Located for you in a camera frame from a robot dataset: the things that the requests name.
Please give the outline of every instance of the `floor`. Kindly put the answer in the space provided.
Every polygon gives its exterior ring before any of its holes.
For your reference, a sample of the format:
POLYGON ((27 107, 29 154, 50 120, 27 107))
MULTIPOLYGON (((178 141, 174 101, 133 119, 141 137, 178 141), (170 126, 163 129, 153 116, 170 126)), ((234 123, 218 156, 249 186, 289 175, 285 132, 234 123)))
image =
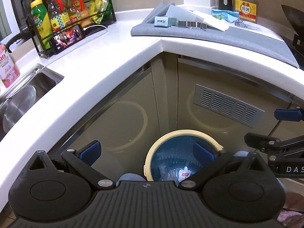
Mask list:
POLYGON ((16 219, 10 206, 6 206, 0 213, 0 228, 7 228, 16 219))

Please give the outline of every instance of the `gray mat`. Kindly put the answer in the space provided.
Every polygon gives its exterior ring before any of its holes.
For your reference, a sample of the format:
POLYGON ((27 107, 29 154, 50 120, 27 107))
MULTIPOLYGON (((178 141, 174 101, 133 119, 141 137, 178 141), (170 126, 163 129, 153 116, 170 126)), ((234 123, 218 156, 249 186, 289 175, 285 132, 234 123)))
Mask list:
POLYGON ((154 23, 154 16, 161 16, 156 14, 163 14, 164 10, 166 8, 168 9, 169 6, 170 3, 167 5, 158 5, 157 9, 154 9, 154 13, 150 13, 148 16, 149 18, 147 17, 148 19, 144 20, 146 23, 139 24, 132 28, 131 35, 178 37, 212 41, 251 50, 299 68, 297 60, 285 42, 272 39, 258 33, 233 27, 230 27, 225 32, 216 29, 207 29, 206 31, 193 30, 188 28, 179 28, 176 26, 171 26, 168 28, 154 27, 154 24, 152 24, 154 23))

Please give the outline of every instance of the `pink package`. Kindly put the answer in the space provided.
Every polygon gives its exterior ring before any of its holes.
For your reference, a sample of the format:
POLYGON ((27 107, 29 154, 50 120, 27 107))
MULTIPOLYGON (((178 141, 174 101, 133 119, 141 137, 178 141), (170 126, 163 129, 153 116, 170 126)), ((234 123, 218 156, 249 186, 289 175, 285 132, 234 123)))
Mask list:
POLYGON ((8 88, 20 75, 4 44, 0 44, 0 77, 8 88))

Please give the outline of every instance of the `spice rack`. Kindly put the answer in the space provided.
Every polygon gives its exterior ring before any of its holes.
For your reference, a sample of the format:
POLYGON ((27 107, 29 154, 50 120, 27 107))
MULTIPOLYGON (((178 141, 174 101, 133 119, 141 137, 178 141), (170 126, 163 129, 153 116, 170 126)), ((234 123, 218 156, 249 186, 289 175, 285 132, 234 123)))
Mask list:
MULTIPOLYGON (((96 14, 94 14, 94 15, 91 15, 91 16, 85 17, 85 18, 83 18, 83 19, 81 19, 81 20, 78 20, 77 22, 73 22, 72 24, 70 24, 70 25, 68 25, 68 26, 66 26, 66 27, 64 27, 64 28, 62 28, 60 31, 58 31, 58 32, 56 32, 56 33, 52 33, 52 34, 46 36, 45 38, 41 38, 41 36, 39 35, 39 33, 38 33, 38 31, 37 31, 37 28, 36 28, 36 25, 35 25, 35 23, 34 23, 34 20, 33 20, 32 16, 31 16, 31 10, 30 10, 30 8, 29 8, 29 5, 27 4, 27 1, 28 1, 28 0, 20 0, 21 5, 22 5, 22 11, 23 11, 23 15, 24 15, 24 17, 25 17, 26 24, 27 24, 27 26, 28 26, 29 31, 32 33, 31 38, 32 38, 32 40, 33 40, 33 43, 34 43, 34 45, 35 45, 35 48, 36 48, 36 50, 37 50, 39 56, 40 56, 40 57, 47 58, 47 59, 48 59, 49 57, 51 57, 54 53, 53 53, 53 51, 52 51, 51 49, 46 49, 46 48, 45 48, 45 46, 44 46, 42 40, 44 40, 44 39, 46 39, 46 38, 49 38, 49 37, 53 37, 53 36, 55 36, 55 35, 61 33, 62 31, 64 31, 65 29, 70 28, 70 27, 72 27, 72 26, 78 24, 78 23, 79 23, 80 21, 82 21, 82 20, 86 20, 86 19, 88 19, 88 18, 90 18, 90 17, 93 17, 93 16, 95 16, 95 15, 99 15, 99 14, 102 14, 102 13, 103 13, 103 14, 105 14, 105 13, 107 14, 107 13, 110 12, 110 16, 109 16, 109 18, 107 18, 107 19, 103 19, 103 20, 101 21, 100 25, 103 25, 103 26, 105 26, 105 27, 108 27, 109 25, 114 24, 114 23, 116 22, 116 16, 115 16, 115 12, 114 12, 114 8, 113 8, 112 0, 108 0, 108 2, 109 2, 110 5, 111 5, 111 8, 110 8, 110 9, 107 8, 107 9, 104 10, 103 12, 98 12, 98 13, 96 13, 96 14), (36 37, 38 38, 38 40, 39 40, 39 43, 40 43, 39 46, 37 45, 37 42, 36 42, 36 40, 34 39, 35 36, 36 36, 36 37)), ((100 26, 91 27, 91 28, 89 28, 89 29, 87 29, 87 30, 85 31, 85 35, 86 35, 86 36, 89 36, 89 35, 92 35, 92 34, 94 34, 94 33, 96 33, 96 32, 99 32, 99 31, 101 31, 101 30, 104 30, 104 29, 105 29, 105 28, 100 27, 100 26)))

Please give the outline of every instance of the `white countertop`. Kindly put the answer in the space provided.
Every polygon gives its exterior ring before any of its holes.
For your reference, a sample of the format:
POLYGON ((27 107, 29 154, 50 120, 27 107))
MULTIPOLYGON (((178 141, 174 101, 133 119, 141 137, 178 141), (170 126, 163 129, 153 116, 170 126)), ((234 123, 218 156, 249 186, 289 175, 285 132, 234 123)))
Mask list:
POLYGON ((304 71, 234 46, 194 39, 131 37, 142 20, 120 21, 102 36, 87 37, 57 60, 40 62, 64 79, 40 99, 0 142, 0 211, 14 180, 36 150, 53 145, 95 104, 138 68, 166 51, 250 74, 304 100, 304 71))

